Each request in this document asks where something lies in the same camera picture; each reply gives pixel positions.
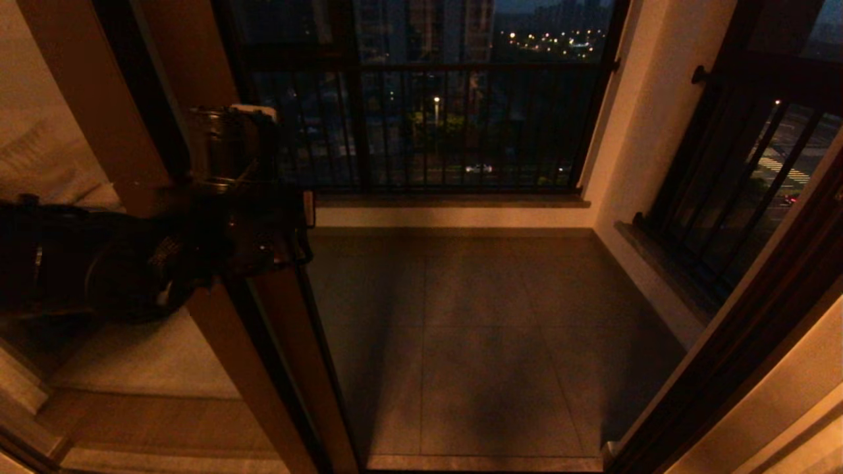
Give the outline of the brown framed sliding glass door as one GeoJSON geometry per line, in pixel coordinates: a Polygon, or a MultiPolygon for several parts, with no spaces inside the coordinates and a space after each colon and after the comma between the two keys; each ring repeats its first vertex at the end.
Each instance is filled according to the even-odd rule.
{"type": "MultiPolygon", "coordinates": [[[[139,0],[161,81],[180,119],[240,101],[213,0],[139,0]]],[[[223,277],[188,309],[291,474],[364,474],[304,268],[223,277]]]]}

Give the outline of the dark brown door jamb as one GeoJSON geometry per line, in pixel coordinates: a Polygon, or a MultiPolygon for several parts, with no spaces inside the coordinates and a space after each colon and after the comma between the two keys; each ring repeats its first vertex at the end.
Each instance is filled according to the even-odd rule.
{"type": "Polygon", "coordinates": [[[843,277],[843,144],[824,166],[746,288],[635,422],[604,474],[665,474],[807,333],[811,310],[843,277]]]}

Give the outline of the long black metal balcony railing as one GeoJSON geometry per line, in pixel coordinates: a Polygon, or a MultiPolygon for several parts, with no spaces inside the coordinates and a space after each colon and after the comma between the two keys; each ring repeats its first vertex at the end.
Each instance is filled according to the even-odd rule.
{"type": "Polygon", "coordinates": [[[282,181],[328,194],[582,193],[606,63],[312,64],[237,84],[278,111],[282,181]]]}

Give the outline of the short grey stone window sill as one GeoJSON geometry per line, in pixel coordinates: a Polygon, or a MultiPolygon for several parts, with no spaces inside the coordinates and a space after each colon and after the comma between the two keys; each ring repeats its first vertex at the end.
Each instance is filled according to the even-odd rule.
{"type": "Polygon", "coordinates": [[[629,224],[620,220],[613,224],[615,230],[629,243],[639,256],[656,274],[665,280],[666,285],[678,296],[678,299],[690,310],[696,321],[703,326],[713,320],[720,309],[710,294],[693,279],[688,270],[668,247],[650,235],[647,229],[638,224],[629,224]]]}

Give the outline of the brown framed fixed glass panel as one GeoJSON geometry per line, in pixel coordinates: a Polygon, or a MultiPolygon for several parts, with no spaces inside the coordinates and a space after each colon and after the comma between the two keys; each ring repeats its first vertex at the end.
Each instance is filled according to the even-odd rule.
{"type": "MultiPolygon", "coordinates": [[[[0,201],[157,213],[193,108],[229,105],[177,116],[137,2],[0,0],[0,201]]],[[[189,301],[0,321],[0,474],[291,474],[189,301]]]]}

